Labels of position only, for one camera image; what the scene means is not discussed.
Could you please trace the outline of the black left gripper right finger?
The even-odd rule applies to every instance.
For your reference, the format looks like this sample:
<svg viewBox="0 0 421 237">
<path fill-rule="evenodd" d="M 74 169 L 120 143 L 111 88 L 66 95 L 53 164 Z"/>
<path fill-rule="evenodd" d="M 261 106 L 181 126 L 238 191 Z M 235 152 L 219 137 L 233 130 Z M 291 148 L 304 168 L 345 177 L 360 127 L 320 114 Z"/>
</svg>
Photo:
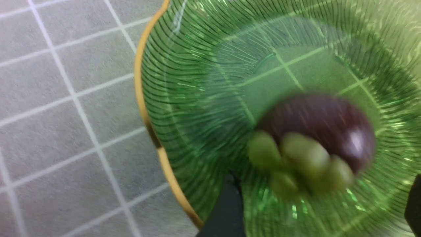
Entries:
<svg viewBox="0 0 421 237">
<path fill-rule="evenodd" d="M 409 190 L 404 217 L 415 236 L 421 235 L 421 174 L 418 174 Z"/>
</svg>

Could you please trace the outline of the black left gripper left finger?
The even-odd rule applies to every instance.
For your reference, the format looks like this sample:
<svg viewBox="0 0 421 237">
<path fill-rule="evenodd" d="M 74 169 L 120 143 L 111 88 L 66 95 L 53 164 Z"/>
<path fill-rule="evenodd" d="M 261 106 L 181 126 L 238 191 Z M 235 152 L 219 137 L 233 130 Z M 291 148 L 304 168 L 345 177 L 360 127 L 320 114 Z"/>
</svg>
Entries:
<svg viewBox="0 0 421 237">
<path fill-rule="evenodd" d="M 245 237 L 243 196 L 240 180 L 231 171 L 197 237 Z"/>
</svg>

